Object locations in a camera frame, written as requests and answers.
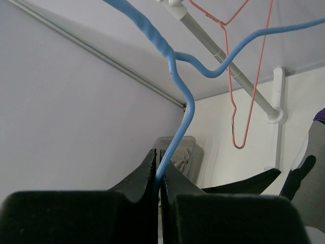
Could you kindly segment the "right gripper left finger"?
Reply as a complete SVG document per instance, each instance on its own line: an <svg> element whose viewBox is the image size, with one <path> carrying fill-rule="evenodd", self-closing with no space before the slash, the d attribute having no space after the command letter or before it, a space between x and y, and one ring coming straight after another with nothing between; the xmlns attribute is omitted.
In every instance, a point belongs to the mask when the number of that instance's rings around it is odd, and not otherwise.
<svg viewBox="0 0 325 244"><path fill-rule="evenodd" d="M1 204L1 243L157 243L156 150L105 191L20 191Z"/></svg>

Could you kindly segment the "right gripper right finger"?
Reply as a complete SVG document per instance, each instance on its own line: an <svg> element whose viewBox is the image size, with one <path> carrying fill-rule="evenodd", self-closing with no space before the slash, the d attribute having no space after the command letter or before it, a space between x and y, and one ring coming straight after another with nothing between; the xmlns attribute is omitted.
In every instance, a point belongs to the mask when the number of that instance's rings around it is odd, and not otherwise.
<svg viewBox="0 0 325 244"><path fill-rule="evenodd" d="M298 211L281 196L208 194L172 163L161 182L164 243L309 243Z"/></svg>

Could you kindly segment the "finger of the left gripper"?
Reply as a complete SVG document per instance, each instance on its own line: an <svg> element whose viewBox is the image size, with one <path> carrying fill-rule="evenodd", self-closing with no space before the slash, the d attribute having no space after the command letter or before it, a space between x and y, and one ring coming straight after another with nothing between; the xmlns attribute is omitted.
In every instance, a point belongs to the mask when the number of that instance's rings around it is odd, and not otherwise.
<svg viewBox="0 0 325 244"><path fill-rule="evenodd" d="M279 169L269 169L258 175L245 180L233 182L226 185L203 188L208 194L258 194L267 189L275 179L281 174Z"/></svg>

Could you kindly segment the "purple patterned garment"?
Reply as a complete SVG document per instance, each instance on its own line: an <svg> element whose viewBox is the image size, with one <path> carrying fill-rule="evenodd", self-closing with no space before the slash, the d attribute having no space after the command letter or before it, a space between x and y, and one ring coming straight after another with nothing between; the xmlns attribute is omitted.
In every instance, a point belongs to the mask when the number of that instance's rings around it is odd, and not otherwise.
<svg viewBox="0 0 325 244"><path fill-rule="evenodd" d="M324 232L324 104L313 118L280 196L291 201L305 226Z"/></svg>

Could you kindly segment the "pink wire hanger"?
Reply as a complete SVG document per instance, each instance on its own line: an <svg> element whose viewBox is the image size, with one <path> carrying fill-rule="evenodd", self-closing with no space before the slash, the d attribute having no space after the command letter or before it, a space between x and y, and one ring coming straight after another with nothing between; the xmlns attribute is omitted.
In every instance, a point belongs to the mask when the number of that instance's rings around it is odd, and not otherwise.
<svg viewBox="0 0 325 244"><path fill-rule="evenodd" d="M196 9L198 9L199 11L201 11L206 17L208 17L212 21L216 22L220 26L220 28L223 30L225 51L223 51L222 49L220 49L219 51L216 51L215 49L216 49L217 44L213 40L207 41L207 43L210 45L208 50L211 52L211 54L217 60L221 60L222 58L227 57L229 54L229 42L228 42L227 30L225 27L227 25L229 25L237 17L237 15L242 11L242 9L248 4L248 1L244 1L243 4L239 7L239 9L226 22L213 16L211 13L209 13L204 8L202 8L200 5L198 5L195 1L190 1L190 4L192 6L194 6ZM257 97L257 84L258 84L259 74L260 74L260 70L261 70L265 42L266 42L266 36L263 37L263 43L262 43L261 53L259 56L259 63L258 63L257 73L256 73L256 78L255 78L254 83L251 83L248 80L248 78L245 75L243 75L243 73L235 65L229 65L227 68L230 101L233 106L233 114L232 114L232 118L231 118L232 143L236 149L243 149L246 145L249 125L250 125L250 120L251 120L251 115L252 115L252 110L253 110L253 105L254 105L254 99ZM236 116L236 112L237 112L237 106L236 106L236 103L235 103L234 97L233 97L232 78L234 78L242 86L242 88L251 96L251 102L250 102L250 107L249 107L249 111L248 111L248 117L247 117L244 137L243 137L243 141L242 141L241 145L238 145L236 143L236 139L235 139L235 116Z"/></svg>

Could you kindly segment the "grey trousers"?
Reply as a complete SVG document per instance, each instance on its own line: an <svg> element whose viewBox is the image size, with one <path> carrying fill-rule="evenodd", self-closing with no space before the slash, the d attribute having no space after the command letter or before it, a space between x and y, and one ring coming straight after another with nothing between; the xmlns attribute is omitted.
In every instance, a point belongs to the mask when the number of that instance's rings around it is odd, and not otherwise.
<svg viewBox="0 0 325 244"><path fill-rule="evenodd" d="M187 176L191 167L191 156L192 152L189 148L177 149L172 156L171 162L182 174Z"/></svg>

